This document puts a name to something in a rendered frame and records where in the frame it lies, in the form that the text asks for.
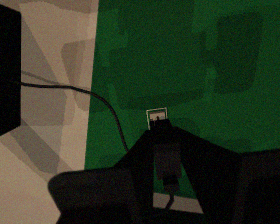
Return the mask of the green circuit board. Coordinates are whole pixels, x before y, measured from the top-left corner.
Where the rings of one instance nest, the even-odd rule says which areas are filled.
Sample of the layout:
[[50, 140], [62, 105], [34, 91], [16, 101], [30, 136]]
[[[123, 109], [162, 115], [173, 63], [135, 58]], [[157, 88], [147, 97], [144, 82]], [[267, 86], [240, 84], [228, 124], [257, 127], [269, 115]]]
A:
[[[280, 0], [99, 0], [91, 92], [128, 150], [162, 119], [236, 153], [280, 149]], [[90, 95], [84, 170], [126, 153]]]

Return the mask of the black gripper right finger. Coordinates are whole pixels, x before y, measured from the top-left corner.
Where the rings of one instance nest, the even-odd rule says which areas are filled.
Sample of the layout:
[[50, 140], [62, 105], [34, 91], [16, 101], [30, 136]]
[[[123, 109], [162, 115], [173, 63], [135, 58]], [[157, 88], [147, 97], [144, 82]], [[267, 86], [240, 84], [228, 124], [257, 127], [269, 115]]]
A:
[[250, 180], [280, 175], [280, 149], [236, 153], [177, 126], [173, 129], [207, 224], [242, 224]]

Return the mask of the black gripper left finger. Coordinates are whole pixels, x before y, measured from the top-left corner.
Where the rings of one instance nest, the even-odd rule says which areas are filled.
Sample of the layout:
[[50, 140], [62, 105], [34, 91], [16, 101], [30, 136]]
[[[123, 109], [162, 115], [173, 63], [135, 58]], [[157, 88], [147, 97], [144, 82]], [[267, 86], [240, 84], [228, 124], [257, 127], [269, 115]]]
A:
[[48, 183], [60, 213], [70, 207], [125, 204], [133, 224], [153, 224], [153, 188], [151, 130], [113, 167], [63, 172]]

